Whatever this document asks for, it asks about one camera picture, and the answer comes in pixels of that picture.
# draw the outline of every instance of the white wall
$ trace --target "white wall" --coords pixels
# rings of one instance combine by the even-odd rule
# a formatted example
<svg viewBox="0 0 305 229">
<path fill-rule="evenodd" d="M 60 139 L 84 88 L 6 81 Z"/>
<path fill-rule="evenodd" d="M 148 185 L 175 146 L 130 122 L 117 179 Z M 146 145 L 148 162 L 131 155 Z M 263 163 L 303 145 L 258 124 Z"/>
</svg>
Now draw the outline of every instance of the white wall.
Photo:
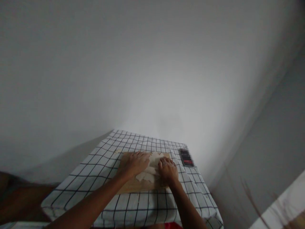
<svg viewBox="0 0 305 229">
<path fill-rule="evenodd" d="M 269 228 L 282 229 L 283 224 L 287 225 L 289 221 L 302 214 L 305 211 L 304 193 L 305 171 L 262 214 Z M 261 218 L 258 218 L 249 229 L 267 229 L 267 227 Z"/>
<path fill-rule="evenodd" d="M 274 78 L 270 60 L 297 9 L 289 0 L 3 3 L 0 169 L 59 182 L 75 166 L 68 158 L 61 176 L 33 169 L 117 128 L 188 144 L 210 184 L 254 112 L 249 102 L 258 106 Z"/>
<path fill-rule="evenodd" d="M 304 57 L 305 45 L 212 191 L 228 229 L 249 228 L 258 218 L 242 181 L 247 182 L 263 213 L 276 199 L 273 195 L 280 196 L 305 170 Z M 295 206 L 303 206 L 299 213 L 305 208 L 303 196 L 296 195 L 290 201 L 294 205 L 299 198 L 299 205 Z"/>
</svg>

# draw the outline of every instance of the brown floor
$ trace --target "brown floor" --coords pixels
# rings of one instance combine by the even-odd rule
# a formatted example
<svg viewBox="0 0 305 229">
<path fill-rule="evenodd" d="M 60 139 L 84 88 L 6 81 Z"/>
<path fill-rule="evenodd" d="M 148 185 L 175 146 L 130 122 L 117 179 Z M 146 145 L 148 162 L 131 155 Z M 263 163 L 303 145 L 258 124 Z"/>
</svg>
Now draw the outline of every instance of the brown floor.
<svg viewBox="0 0 305 229">
<path fill-rule="evenodd" d="M 55 187 L 19 187 L 0 202 L 0 225 L 13 221 L 50 222 L 40 204 Z"/>
</svg>

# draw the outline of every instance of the person's right hand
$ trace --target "person's right hand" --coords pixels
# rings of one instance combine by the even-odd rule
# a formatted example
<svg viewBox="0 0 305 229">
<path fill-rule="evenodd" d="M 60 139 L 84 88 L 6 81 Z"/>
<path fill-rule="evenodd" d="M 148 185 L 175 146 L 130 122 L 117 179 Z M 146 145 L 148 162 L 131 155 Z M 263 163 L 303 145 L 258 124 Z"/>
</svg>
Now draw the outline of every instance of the person's right hand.
<svg viewBox="0 0 305 229">
<path fill-rule="evenodd" d="M 163 157 L 159 163 L 159 174 L 164 182 L 172 184 L 178 180 L 178 170 L 176 164 L 169 158 Z"/>
</svg>

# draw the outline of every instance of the hand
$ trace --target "hand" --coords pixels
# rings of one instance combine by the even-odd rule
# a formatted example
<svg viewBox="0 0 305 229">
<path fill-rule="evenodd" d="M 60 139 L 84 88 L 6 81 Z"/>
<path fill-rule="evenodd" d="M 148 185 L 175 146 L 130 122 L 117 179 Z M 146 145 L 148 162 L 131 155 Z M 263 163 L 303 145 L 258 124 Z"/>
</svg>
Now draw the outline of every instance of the hand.
<svg viewBox="0 0 305 229">
<path fill-rule="evenodd" d="M 131 153 L 126 163 L 126 166 L 122 171 L 128 175 L 129 179 L 131 179 L 132 177 L 140 174 L 147 168 L 149 163 L 149 156 L 149 153 L 144 153 L 140 151 L 136 153 Z"/>
<path fill-rule="evenodd" d="M 176 164 L 169 158 L 163 157 L 159 163 L 159 174 L 163 181 L 171 185 L 178 180 L 178 170 Z"/>
</svg>

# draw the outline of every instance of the white checkered tablecloth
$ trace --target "white checkered tablecloth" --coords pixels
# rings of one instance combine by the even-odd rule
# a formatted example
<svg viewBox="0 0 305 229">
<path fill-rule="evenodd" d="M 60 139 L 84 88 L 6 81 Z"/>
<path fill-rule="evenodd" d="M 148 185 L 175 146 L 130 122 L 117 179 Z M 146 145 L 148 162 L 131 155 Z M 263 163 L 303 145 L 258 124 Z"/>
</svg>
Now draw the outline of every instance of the white checkered tablecloth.
<svg viewBox="0 0 305 229">
<path fill-rule="evenodd" d="M 197 167 L 184 167 L 179 155 L 186 144 L 169 142 L 130 132 L 115 130 L 42 202 L 41 207 L 52 219 L 64 214 L 90 195 L 117 172 L 123 153 L 156 151 L 170 153 L 178 168 L 179 181 L 198 213 L 213 229 L 223 228 L 218 208 Z M 93 226 L 148 226 L 155 223 L 181 224 L 171 190 L 154 190 L 115 195 Z"/>
</svg>

